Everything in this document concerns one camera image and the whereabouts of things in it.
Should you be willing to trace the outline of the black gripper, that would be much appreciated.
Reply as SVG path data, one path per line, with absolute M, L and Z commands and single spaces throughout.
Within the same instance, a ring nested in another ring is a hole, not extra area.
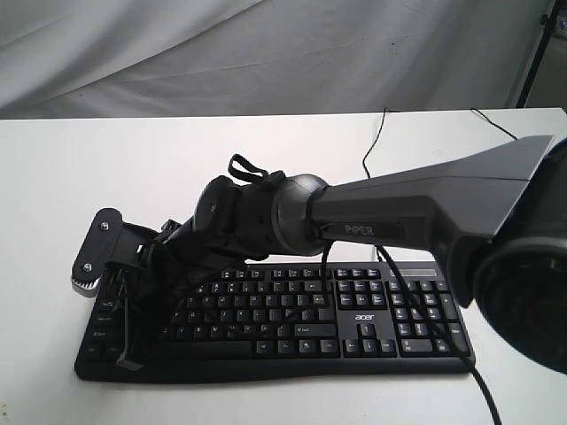
M 198 231 L 193 219 L 169 221 L 157 233 L 142 246 L 143 269 L 119 272 L 124 332 L 116 366 L 128 371 L 143 367 L 173 312 L 194 289 L 246 258 L 234 237 Z

